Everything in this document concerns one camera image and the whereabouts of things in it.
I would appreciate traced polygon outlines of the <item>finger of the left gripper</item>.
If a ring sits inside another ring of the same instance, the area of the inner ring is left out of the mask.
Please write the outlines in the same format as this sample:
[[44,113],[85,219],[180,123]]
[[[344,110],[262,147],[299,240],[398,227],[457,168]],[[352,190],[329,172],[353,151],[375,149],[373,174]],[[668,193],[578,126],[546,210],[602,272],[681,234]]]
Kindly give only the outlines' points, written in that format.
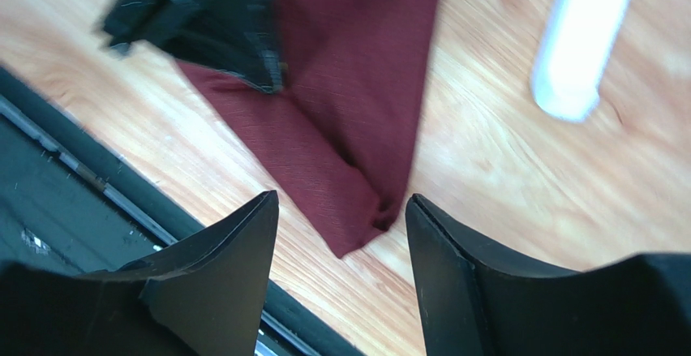
[[104,18],[108,46],[151,45],[184,62],[234,75],[254,89],[283,89],[273,0],[117,0]]

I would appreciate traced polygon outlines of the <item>dark red cloth napkin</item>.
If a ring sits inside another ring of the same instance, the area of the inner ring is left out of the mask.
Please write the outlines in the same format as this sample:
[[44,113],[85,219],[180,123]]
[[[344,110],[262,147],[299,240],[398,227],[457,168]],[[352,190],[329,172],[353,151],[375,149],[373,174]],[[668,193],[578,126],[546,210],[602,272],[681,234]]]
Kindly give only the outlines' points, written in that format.
[[397,219],[438,0],[275,0],[286,84],[179,68],[337,257]]

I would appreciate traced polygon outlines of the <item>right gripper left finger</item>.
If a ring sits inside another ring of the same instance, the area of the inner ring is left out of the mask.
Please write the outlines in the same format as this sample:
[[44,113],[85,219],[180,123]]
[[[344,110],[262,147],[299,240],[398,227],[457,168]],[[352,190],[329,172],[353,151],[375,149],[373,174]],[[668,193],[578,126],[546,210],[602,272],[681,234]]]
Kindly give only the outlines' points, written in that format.
[[268,289],[278,198],[116,271],[67,276],[1,264],[4,355],[251,355]]

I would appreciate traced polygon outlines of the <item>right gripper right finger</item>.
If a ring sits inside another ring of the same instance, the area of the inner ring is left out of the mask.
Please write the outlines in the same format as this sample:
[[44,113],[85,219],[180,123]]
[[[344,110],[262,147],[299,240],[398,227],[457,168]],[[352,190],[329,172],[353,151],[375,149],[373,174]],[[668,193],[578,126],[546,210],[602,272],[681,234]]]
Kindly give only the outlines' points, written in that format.
[[577,272],[515,251],[420,194],[405,211],[429,355],[687,355],[690,257]]

